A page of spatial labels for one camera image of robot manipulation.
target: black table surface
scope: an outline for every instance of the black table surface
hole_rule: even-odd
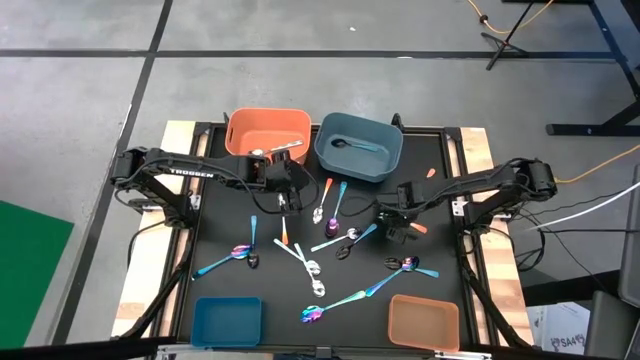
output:
[[[224,131],[215,131],[209,156],[225,155]],[[324,189],[328,177],[334,180],[324,203],[323,220],[330,217],[335,209],[340,181],[345,180],[349,184],[342,206],[342,210],[349,213],[366,204],[361,200],[345,201],[350,196],[372,198],[375,193],[395,191],[399,183],[424,179],[430,168],[436,169],[433,179],[442,179],[446,175],[442,140],[437,135],[405,135],[398,167],[380,184],[325,171],[318,164],[313,149],[309,150],[305,167],[317,179],[320,191]],[[310,202],[313,195],[311,186],[305,188],[302,191],[303,204]],[[265,207],[271,205],[271,209],[277,208],[273,195],[260,195],[258,200]],[[293,243],[299,243],[307,260],[315,260],[322,267],[321,274],[316,278],[324,283],[326,295],[317,298],[302,263],[273,243],[274,238],[281,237],[281,217],[261,213],[246,193],[225,188],[215,182],[207,182],[202,201],[190,271],[227,256],[238,244],[250,244],[251,215],[258,216],[256,244],[260,265],[252,270],[245,260],[232,260],[197,281],[189,282],[179,326],[180,341],[188,342],[190,339],[197,299],[255,296],[263,302],[260,345],[399,349],[403,347],[389,341],[387,324],[391,298],[396,294],[404,294],[456,304],[459,310],[460,345],[469,344],[469,324],[464,310],[465,285],[460,278],[455,255],[456,238],[449,204],[444,203],[420,215],[418,222],[427,226],[429,231],[416,241],[407,241],[404,245],[392,243],[385,240],[381,230],[377,230],[354,246],[351,255],[342,261],[335,258],[339,244],[315,253],[310,251],[312,246],[327,241],[324,236],[324,221],[314,225],[311,220],[313,209],[320,200],[305,209],[301,215],[288,217],[290,247],[293,249]],[[339,215],[339,235],[350,227],[365,229],[373,218],[371,209],[351,218]],[[418,256],[420,267],[439,271],[440,278],[403,273],[371,298],[331,309],[316,323],[305,324],[300,321],[300,314],[307,306],[324,307],[376,284],[392,273],[383,264],[385,258],[405,256]]]

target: blue container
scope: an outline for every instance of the blue container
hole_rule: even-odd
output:
[[[335,147],[331,144],[335,139],[374,146],[378,151],[354,146]],[[381,122],[332,113],[324,118],[316,135],[314,148],[323,168],[377,183],[386,179],[398,166],[402,151],[402,132],[395,126]]]
[[[191,344],[247,348],[260,343],[262,300],[257,297],[210,297],[196,301]]]

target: white cable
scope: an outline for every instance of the white cable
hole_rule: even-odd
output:
[[[609,200],[607,200],[607,201],[605,201],[605,202],[603,202],[601,204],[598,204],[598,205],[596,205],[596,206],[594,206],[594,207],[592,207],[590,209],[587,209],[585,211],[582,211],[582,212],[579,212],[577,214],[573,214],[573,215],[570,215],[570,216],[567,216],[567,217],[563,217],[562,219],[558,219],[558,220],[554,220],[554,221],[551,221],[551,222],[548,222],[548,223],[544,223],[542,225],[534,226],[534,227],[529,228],[529,229],[527,229],[525,231],[536,230],[536,229],[539,229],[539,228],[542,228],[542,227],[545,227],[545,226],[558,224],[558,223],[565,222],[567,220],[575,219],[575,218],[577,218],[579,216],[588,214],[588,213],[590,213],[590,212],[592,212],[594,210],[598,210],[599,208],[618,200],[619,198],[625,196],[627,193],[630,193],[631,191],[635,190],[638,186],[640,186],[640,181],[635,183],[635,184],[633,184],[630,188],[628,188],[627,190],[621,192],[620,194],[618,194],[618,195],[612,197],[611,199],[609,199]]]

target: green mat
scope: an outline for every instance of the green mat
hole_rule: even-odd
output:
[[[0,201],[0,349],[22,347],[73,224]]]

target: concrete floor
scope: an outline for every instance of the concrete floor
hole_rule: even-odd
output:
[[[478,0],[491,22],[509,27],[522,5]],[[617,1],[597,3],[632,65],[640,34]],[[466,1],[402,0],[175,1],[161,49],[375,49],[487,51]],[[0,48],[147,49],[161,0],[5,0]],[[553,5],[514,43],[532,51],[606,51],[589,9]],[[293,107],[314,122],[333,111],[407,125],[484,127],[494,161],[539,157],[569,178],[637,144],[637,139],[548,137],[548,122],[600,123],[633,96],[612,62],[409,59],[158,59],[130,146],[158,146],[170,119],[220,121],[242,106]],[[0,181],[3,200],[72,221],[72,238],[40,309],[28,344],[49,341],[51,323],[82,234],[106,176],[142,59],[0,59]],[[640,153],[579,183],[563,186],[531,211],[555,208],[630,184]],[[572,227],[622,227],[628,198],[580,218]],[[571,213],[559,211],[542,220]],[[138,216],[112,204],[70,342],[107,339],[122,290],[126,247]],[[517,252],[537,235],[511,227]],[[617,268],[622,235],[565,234],[592,272]],[[544,275],[584,275],[550,239],[538,266]],[[525,274],[523,283],[535,282]]]

